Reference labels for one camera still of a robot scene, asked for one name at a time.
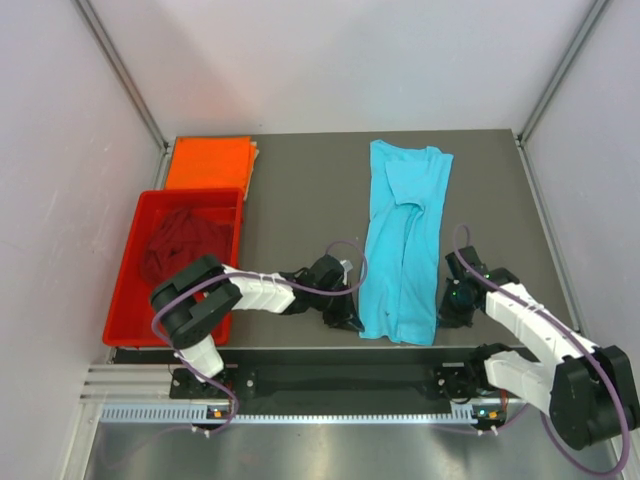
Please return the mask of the light blue t shirt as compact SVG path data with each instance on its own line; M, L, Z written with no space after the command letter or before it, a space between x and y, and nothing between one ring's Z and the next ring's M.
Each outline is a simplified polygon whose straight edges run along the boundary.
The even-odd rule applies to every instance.
M431 346L440 229L454 156L432 146L370 144L367 275L358 307L366 339Z

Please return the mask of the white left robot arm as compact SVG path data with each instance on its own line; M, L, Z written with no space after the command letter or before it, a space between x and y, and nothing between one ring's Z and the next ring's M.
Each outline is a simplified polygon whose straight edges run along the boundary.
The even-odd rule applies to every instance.
M270 274L238 270L207 254L151 293L151 328L190 371L194 387L216 396L227 374L212 332L232 311L287 316L313 309L331 328L362 333L350 270L348 261L329 254L310 267Z

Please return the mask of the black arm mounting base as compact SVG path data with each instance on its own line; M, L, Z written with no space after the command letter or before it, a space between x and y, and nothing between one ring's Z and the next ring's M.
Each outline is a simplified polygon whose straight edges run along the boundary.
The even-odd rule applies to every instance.
M172 374L173 400L224 400L242 415L448 413L456 403L495 400L464 368L472 348L224 349L210 385L186 368Z

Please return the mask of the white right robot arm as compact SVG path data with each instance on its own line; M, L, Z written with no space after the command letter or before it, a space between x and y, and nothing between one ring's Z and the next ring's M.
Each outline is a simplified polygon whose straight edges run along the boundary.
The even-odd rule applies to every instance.
M447 255L451 276L439 310L447 326L475 312L508 329L532 354L500 343L476 348L465 362L476 394L513 393L547 416L562 440L581 450L639 426L639 399L628 356L567 331L506 268L490 270L472 246Z

